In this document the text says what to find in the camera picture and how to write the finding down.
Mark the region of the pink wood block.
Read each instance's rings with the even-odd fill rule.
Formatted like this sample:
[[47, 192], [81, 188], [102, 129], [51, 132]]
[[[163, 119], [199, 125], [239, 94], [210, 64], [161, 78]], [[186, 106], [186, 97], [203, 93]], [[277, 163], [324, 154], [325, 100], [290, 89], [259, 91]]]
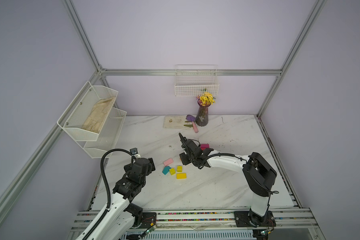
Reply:
[[164, 161], [163, 164], [164, 164], [164, 166], [166, 167], [166, 166], [171, 165], [173, 162], [174, 162], [173, 159], [172, 159], [172, 158], [169, 158], [169, 159], [167, 159], [166, 161]]

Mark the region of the aluminium front rail frame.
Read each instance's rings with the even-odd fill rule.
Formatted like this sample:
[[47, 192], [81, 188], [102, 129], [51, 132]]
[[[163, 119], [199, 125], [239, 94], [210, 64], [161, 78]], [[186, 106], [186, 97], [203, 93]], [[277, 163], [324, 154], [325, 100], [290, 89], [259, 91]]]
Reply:
[[275, 227], [237, 227], [234, 212], [239, 210], [205, 211], [157, 211], [157, 231], [207, 231], [243, 229], [308, 229], [315, 240], [324, 240], [314, 215], [310, 209], [271, 209], [276, 221]]

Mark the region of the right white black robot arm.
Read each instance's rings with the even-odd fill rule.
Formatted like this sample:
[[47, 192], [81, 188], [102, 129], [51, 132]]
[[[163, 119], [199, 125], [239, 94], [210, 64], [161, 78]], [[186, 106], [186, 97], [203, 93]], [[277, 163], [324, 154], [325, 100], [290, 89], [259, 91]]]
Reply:
[[270, 198], [279, 193], [272, 190], [278, 174], [261, 154], [253, 152], [248, 156], [239, 156], [221, 153], [211, 148], [202, 149], [196, 140], [187, 139], [182, 134], [179, 137], [184, 151], [180, 158], [184, 165], [192, 164], [199, 170], [222, 168], [244, 175], [253, 192], [253, 202], [248, 212], [250, 226], [257, 228], [269, 220]]

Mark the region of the teal wood block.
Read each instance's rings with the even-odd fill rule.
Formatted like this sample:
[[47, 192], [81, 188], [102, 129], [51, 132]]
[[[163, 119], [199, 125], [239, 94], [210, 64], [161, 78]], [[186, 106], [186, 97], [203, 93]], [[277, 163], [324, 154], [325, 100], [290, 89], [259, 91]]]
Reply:
[[162, 173], [163, 173], [164, 175], [166, 175], [166, 174], [168, 174], [168, 173], [170, 172], [170, 169], [171, 169], [170, 166], [165, 166], [164, 169], [163, 169], [163, 171], [162, 171]]

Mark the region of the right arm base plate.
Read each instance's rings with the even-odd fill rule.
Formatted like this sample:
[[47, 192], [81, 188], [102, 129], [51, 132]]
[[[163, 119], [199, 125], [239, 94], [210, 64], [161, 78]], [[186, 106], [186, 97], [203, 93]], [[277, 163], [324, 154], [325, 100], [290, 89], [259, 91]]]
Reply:
[[237, 227], [275, 227], [276, 221], [271, 211], [267, 211], [264, 216], [258, 216], [249, 211], [235, 211], [234, 220]]

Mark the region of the white mesh shelf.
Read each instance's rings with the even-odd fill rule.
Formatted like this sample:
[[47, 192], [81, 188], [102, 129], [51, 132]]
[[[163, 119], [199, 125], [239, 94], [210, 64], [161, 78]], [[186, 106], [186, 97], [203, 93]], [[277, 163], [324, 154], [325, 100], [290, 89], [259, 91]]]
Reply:
[[92, 159], [101, 158], [107, 151], [116, 147], [127, 112], [112, 108], [96, 141], [78, 142]]
[[[86, 82], [57, 124], [74, 141], [97, 141], [117, 96], [116, 90]], [[94, 118], [93, 109], [98, 103], [102, 103], [106, 110], [90, 124], [89, 118]]]

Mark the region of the upper white mesh shelf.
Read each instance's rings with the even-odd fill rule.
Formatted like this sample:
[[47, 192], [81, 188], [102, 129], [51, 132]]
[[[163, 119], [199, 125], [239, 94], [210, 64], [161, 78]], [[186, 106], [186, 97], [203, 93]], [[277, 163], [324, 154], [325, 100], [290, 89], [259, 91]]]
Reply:
[[[97, 141], [117, 96], [116, 90], [86, 82], [57, 124], [74, 141]], [[93, 109], [98, 103], [102, 103], [106, 110], [90, 124], [89, 118], [94, 118]]]

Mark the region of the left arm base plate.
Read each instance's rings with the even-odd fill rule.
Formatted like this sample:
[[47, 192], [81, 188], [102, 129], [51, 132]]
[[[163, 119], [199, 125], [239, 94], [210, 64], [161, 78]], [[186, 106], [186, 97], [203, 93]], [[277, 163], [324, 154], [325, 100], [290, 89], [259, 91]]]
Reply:
[[138, 229], [148, 229], [156, 224], [157, 221], [157, 213], [155, 212], [143, 212], [142, 213], [142, 221], [138, 226]]

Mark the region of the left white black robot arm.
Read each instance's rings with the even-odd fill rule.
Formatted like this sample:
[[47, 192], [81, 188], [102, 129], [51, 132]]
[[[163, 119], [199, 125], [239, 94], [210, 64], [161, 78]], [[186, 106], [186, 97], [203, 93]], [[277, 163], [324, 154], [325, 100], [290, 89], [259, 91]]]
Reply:
[[126, 165], [126, 173], [116, 182], [107, 202], [78, 240], [118, 240], [142, 221], [143, 209], [132, 203], [146, 184], [146, 177], [155, 171], [152, 158], [138, 158]]

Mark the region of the purple glass vase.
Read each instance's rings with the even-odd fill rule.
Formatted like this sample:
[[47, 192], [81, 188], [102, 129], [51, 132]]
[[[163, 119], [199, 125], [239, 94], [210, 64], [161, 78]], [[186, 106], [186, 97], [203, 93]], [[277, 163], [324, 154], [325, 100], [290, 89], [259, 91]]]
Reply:
[[203, 104], [198, 101], [199, 110], [196, 116], [196, 124], [200, 127], [205, 127], [209, 123], [209, 107], [210, 105]]

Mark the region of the magenta wood block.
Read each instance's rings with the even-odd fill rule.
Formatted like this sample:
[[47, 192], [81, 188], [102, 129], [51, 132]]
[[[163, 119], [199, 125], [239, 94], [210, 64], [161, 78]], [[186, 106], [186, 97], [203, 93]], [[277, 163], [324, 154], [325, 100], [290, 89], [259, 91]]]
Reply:
[[210, 147], [209, 144], [201, 144], [201, 145], [200, 145], [200, 148], [201, 148], [202, 150], [208, 149], [209, 147]]

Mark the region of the lower white mesh shelf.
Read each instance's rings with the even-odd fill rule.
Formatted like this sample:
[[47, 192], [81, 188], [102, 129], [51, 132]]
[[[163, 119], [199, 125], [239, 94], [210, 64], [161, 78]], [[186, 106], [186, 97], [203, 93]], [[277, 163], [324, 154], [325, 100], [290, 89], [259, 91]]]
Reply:
[[101, 158], [107, 151], [116, 147], [127, 112], [112, 108], [96, 141], [78, 142], [92, 159]]

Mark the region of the yellow rectangular wood block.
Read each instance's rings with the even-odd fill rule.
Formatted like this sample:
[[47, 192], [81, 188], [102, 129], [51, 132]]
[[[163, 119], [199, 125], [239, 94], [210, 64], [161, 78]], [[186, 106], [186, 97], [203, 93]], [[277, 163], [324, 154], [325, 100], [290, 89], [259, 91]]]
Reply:
[[177, 173], [176, 178], [177, 178], [177, 180], [184, 180], [187, 178], [187, 174], [186, 173]]

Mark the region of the purple pink toy knife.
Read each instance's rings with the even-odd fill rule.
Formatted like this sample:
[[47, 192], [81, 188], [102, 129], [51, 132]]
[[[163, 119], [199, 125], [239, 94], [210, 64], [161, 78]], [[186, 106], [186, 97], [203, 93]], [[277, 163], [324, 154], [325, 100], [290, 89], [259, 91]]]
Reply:
[[196, 118], [194, 116], [192, 116], [192, 115], [187, 115], [186, 119], [187, 119], [187, 121], [192, 123], [194, 132], [198, 133], [199, 130], [198, 130], [197, 126], [196, 126]]

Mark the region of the yellow artificial flowers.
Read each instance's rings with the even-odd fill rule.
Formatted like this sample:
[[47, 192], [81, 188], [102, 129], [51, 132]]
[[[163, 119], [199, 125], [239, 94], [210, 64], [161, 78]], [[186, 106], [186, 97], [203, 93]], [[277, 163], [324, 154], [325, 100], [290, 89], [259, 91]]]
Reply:
[[215, 103], [215, 97], [209, 92], [204, 92], [201, 96], [198, 96], [197, 101], [201, 107], [208, 107]]

